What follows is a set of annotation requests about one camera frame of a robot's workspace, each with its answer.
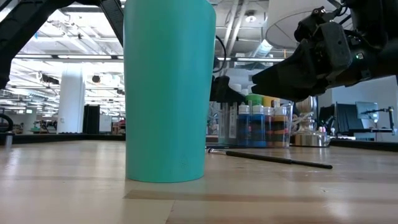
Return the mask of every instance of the ceiling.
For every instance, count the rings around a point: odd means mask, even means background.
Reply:
[[[234,1],[209,0],[209,2],[212,3],[217,15],[216,34],[224,39]],[[234,44],[231,55],[236,53],[246,54],[258,48],[264,38],[262,27],[266,19],[267,6],[268,1],[249,1],[247,10],[253,11],[256,21],[247,22],[243,19],[238,33],[239,40]],[[3,20],[11,9],[6,8],[0,12],[0,20]],[[273,49],[270,52],[274,57],[286,57],[291,53],[283,49]],[[74,4],[57,10],[52,14],[36,35],[21,50],[20,54],[122,55],[123,48],[99,8]],[[216,54],[218,56],[223,55],[220,44],[216,44]],[[48,116],[56,114],[59,103],[59,85],[44,83],[40,77],[46,75],[61,82],[64,62],[29,60],[26,58],[14,59],[9,86],[18,88],[8,88],[2,91],[0,108],[18,111],[20,109],[12,108],[37,106],[39,107],[39,113],[47,114]],[[123,115],[125,112],[124,95],[118,94],[116,90],[109,88],[124,88],[123,62],[119,60],[115,62],[82,63],[84,63],[84,66],[91,67],[92,71],[87,78],[86,103],[101,105],[102,112],[106,114]],[[102,81],[94,83],[92,81],[93,75],[101,76]],[[43,88],[45,86],[51,86],[51,88],[40,89],[40,87]]]

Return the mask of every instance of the cable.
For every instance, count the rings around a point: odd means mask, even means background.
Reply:
[[[8,127],[5,130],[1,130],[1,133],[6,133],[8,131],[12,131],[14,129],[14,122],[12,122],[12,119],[8,117],[5,114],[0,114],[0,118],[5,119],[8,122]]]
[[[347,6],[344,6],[344,7],[346,8],[346,9],[344,10],[344,12],[338,14],[337,16],[342,16],[342,15],[346,14],[346,12],[347,12],[347,10],[348,10],[348,7],[347,7]]]
[[[218,73],[218,72],[222,71],[222,69],[224,68],[225,63],[226,63],[226,49],[225,49],[224,42],[223,42],[223,40],[221,40],[221,38],[218,37],[217,35],[216,35],[216,38],[217,38],[217,40],[220,42],[221,46],[223,47],[223,50],[224,50],[224,60],[223,60],[223,63],[222,63],[222,65],[221,65],[221,67],[220,67],[218,70],[213,71],[213,73]]]
[[[0,6],[0,12],[10,4],[12,0],[6,0],[1,6]]]
[[[341,4],[336,1],[336,0],[327,0],[330,4],[332,4],[333,6],[335,6],[337,9],[339,9],[341,7]]]
[[[343,24],[344,24],[345,22],[347,22],[348,19],[350,19],[350,18],[351,18],[351,14],[348,15],[348,16],[346,16],[342,21],[340,21],[339,24],[340,24],[340,25],[343,25]]]

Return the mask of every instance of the wooden table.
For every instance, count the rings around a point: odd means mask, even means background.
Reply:
[[[333,170],[207,154],[204,178],[152,184],[124,180],[124,148],[74,141],[0,151],[0,223],[398,223],[394,152],[244,150]]]

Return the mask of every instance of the computer monitor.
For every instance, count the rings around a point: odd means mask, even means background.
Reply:
[[[358,119],[379,119],[379,112],[375,112],[379,109],[377,103],[356,102],[355,104]]]

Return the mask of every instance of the white bottle cap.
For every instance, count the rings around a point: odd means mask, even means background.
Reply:
[[[275,115],[286,116],[287,115],[287,108],[285,106],[281,106],[281,107],[275,108]]]
[[[250,106],[245,104],[239,106],[239,114],[250,114]]]
[[[262,105],[253,106],[253,114],[264,114],[264,106]]]
[[[274,114],[274,109],[270,107],[264,107],[264,115],[272,116]]]
[[[238,93],[242,92],[242,85],[240,84],[229,84],[229,87]]]

